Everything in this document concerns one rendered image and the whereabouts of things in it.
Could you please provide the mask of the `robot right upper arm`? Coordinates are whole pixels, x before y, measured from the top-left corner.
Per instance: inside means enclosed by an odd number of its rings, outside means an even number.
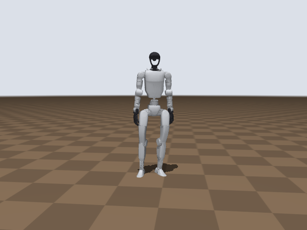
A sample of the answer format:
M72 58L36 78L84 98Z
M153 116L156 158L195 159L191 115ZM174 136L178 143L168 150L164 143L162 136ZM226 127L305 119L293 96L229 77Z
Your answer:
M142 96L142 83L143 83L143 78L145 77L145 71L139 72L137 75L137 83L136 83L136 87L137 87L137 93L136 96Z

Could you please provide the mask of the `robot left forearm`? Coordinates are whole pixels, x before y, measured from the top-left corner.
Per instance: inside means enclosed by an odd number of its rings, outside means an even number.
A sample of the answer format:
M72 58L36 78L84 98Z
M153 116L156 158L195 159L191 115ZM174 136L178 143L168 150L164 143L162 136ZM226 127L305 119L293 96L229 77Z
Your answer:
M166 99L167 99L167 109L170 108L171 111L173 111L174 109L173 109L173 102L172 102L173 97L172 97L172 95L166 97Z

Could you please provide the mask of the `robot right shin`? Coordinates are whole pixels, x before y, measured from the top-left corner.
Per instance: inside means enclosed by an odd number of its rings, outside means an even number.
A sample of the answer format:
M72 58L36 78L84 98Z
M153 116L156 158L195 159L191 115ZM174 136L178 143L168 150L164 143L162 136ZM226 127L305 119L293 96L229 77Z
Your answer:
M142 168L142 171L143 171L143 168L144 168L145 156L146 156L146 147L144 147L143 143L140 142L140 144L139 144L139 160L140 160L140 170Z

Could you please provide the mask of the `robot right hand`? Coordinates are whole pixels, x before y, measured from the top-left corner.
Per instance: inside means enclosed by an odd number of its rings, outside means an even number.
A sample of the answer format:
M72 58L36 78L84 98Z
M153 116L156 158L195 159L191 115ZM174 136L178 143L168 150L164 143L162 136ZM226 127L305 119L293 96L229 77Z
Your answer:
M136 109L135 112L133 112L133 113L134 113L134 116L133 116L134 123L138 126L139 121L138 121L138 115L137 114L139 113L139 109Z

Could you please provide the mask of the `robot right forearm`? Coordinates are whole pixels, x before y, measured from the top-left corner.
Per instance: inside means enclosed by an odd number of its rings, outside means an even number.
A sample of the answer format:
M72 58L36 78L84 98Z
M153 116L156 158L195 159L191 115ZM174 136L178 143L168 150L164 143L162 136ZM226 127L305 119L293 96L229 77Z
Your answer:
M140 100L141 100L141 97L136 96L136 93L137 93L137 90L135 92L135 102L134 102L134 108L133 108L134 112L135 112L136 109L139 109L139 107L140 107Z

